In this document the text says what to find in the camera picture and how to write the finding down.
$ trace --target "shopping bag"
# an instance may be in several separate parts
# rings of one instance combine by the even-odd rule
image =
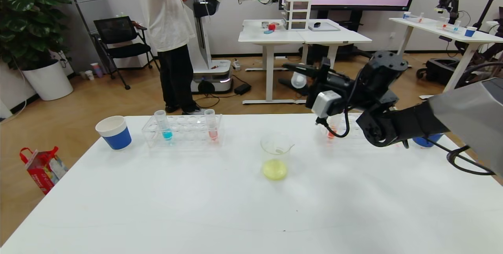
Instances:
[[[32,153],[29,158],[23,154],[23,151],[26,150]],[[56,155],[57,151],[58,147],[45,152],[39,152],[38,150],[32,152],[29,148],[23,148],[19,152],[21,160],[25,163],[26,170],[45,195],[68,171],[68,168]]]

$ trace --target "white t-shirt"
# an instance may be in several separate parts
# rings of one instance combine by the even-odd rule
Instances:
[[[196,37],[182,0],[140,0],[140,4],[158,52],[179,48]]]

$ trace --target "black chair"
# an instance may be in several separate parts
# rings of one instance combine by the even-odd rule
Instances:
[[[147,45],[145,40],[145,27],[138,27],[141,30],[140,33],[136,32],[135,27],[133,26],[133,22],[129,19],[129,16],[116,17],[110,19],[102,19],[94,21],[96,29],[99,33],[99,43],[106,51],[108,58],[112,62],[112,65],[115,67],[115,71],[119,75],[124,83],[124,87],[126,90],[131,89],[129,85],[126,84],[124,78],[122,78],[121,73],[117,69],[117,65],[115,65],[114,59],[124,59],[126,57],[136,57],[138,55],[146,54],[147,55],[147,64],[149,68],[152,68],[151,61],[149,59],[149,53],[152,56],[152,60],[156,63],[156,67],[159,70],[158,63],[154,58],[151,47]],[[126,42],[136,39],[136,37],[140,37],[143,43],[133,43],[127,46],[121,46],[118,48],[108,48],[108,44]],[[110,78],[115,79],[113,72],[105,66],[108,73],[110,74]]]

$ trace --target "white planter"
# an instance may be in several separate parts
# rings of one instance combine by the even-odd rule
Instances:
[[[63,98],[73,92],[59,61],[40,69],[23,70],[23,74],[44,101]]]

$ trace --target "wheel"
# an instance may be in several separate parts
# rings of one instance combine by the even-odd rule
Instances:
[[[422,77],[424,77],[424,73],[426,73],[426,68],[418,69],[417,72],[415,73],[415,76],[418,79],[421,79]]]

